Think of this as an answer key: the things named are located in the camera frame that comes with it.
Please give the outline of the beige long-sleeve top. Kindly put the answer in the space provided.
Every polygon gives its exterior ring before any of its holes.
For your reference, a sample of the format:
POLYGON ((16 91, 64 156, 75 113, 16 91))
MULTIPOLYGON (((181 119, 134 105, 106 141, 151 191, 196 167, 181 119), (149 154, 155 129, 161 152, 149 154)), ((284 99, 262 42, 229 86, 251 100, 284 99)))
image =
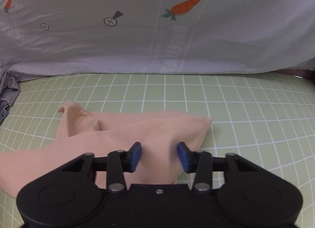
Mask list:
POLYGON ((37 150, 1 153, 1 190, 16 197, 28 183, 84 153, 105 157, 129 150, 139 142, 142 156, 137 169, 127 174, 127 185, 174 184, 182 173, 177 145, 201 147, 211 119, 187 112, 159 111, 138 114, 91 112, 72 101, 63 103, 54 141, 37 150))

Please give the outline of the grey sweatshirt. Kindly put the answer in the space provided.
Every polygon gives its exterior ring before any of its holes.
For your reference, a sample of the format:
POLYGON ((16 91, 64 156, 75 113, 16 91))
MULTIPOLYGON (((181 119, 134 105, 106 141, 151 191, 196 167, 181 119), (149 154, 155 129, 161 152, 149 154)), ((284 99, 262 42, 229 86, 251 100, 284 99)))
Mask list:
POLYGON ((14 104, 20 93, 16 79, 7 70, 1 71, 1 110, 14 104))

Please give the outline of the green grid cutting mat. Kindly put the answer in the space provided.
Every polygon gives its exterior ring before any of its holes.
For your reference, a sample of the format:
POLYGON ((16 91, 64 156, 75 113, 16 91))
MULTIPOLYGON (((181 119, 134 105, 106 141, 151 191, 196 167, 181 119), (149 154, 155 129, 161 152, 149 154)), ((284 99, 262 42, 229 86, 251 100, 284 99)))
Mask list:
POLYGON ((57 108, 96 112, 181 110, 212 119, 202 149, 235 152, 295 184, 297 225, 314 227, 314 85, 276 73, 247 76, 77 74, 20 84, 1 124, 1 151, 39 149, 55 136, 57 108))

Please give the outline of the blue denim garment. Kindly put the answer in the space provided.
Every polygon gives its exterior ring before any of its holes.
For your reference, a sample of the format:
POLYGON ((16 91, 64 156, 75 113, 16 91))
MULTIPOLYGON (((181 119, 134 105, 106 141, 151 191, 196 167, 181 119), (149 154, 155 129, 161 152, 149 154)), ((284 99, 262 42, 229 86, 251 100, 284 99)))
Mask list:
POLYGON ((8 103, 5 100, 1 100, 1 105, 0 105, 0 124, 2 124, 2 122, 8 116, 10 107, 11 107, 10 103, 8 103))

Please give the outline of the grey carrot-print sheet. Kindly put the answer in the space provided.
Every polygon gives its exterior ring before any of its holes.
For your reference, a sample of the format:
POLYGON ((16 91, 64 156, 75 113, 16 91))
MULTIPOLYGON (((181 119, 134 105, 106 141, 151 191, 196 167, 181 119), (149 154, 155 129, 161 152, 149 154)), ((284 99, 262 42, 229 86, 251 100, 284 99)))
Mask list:
POLYGON ((1 66, 75 73, 314 69, 314 0, 1 0, 1 66))

